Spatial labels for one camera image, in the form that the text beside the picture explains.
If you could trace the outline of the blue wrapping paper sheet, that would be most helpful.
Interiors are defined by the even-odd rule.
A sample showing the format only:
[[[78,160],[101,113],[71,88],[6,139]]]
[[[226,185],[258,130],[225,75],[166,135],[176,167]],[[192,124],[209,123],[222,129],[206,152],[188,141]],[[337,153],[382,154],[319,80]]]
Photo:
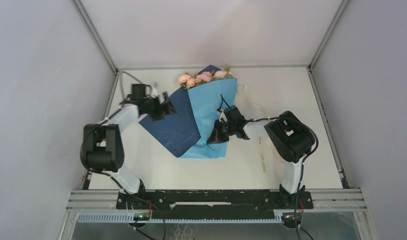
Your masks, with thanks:
[[[203,72],[221,70],[209,65]],[[151,120],[146,116],[139,124],[151,134],[169,153],[177,158],[219,159],[227,152],[227,143],[207,144],[216,120],[221,113],[234,105],[237,79],[213,80],[185,89],[179,87],[170,95],[176,113],[162,120]]]

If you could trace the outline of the cream ribbon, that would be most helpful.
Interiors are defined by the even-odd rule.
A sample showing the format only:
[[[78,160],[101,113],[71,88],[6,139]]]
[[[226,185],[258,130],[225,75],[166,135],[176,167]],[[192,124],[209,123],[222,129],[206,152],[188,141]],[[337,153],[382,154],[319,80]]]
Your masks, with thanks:
[[[238,106],[240,112],[244,115],[246,119],[261,119],[267,116],[266,109],[254,102],[249,95],[250,86],[248,84],[240,84],[236,89],[235,104]],[[273,149],[273,144],[268,136],[268,134],[262,133],[264,127],[261,126],[259,129],[251,129],[252,141],[256,141],[258,149],[258,157],[261,161],[262,172],[266,174],[267,170],[267,160],[270,156],[266,156],[269,149]]]

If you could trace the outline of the pale pink fake flower stem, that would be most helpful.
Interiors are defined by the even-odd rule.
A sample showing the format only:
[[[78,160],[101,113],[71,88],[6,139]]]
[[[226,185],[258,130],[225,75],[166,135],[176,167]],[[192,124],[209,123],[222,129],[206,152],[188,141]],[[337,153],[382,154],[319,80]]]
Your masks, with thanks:
[[[231,66],[225,65],[224,69],[213,70],[211,72],[213,80],[222,80],[222,79],[232,79],[233,73],[231,71]]]

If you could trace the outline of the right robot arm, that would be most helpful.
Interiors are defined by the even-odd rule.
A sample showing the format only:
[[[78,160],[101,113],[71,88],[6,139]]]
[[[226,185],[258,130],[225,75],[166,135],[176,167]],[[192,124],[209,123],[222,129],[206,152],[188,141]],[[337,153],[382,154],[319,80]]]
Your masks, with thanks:
[[[230,136],[243,140],[269,138],[284,162],[280,201],[286,208],[294,208],[300,202],[299,192],[304,188],[304,163],[319,146],[315,132],[289,110],[279,116],[259,119],[246,119],[235,105],[223,113],[225,117],[214,121],[206,143],[225,143]]]

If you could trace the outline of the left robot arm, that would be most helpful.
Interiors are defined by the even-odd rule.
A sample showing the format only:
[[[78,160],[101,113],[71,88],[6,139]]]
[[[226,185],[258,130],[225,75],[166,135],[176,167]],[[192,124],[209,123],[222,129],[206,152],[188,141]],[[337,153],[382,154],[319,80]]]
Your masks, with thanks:
[[[120,193],[129,195],[131,205],[143,208],[148,195],[143,181],[124,164],[122,133],[143,115],[159,121],[176,112],[167,92],[158,93],[149,84],[132,84],[130,94],[122,99],[114,113],[98,123],[84,126],[79,152],[82,165],[89,172],[110,178]]]

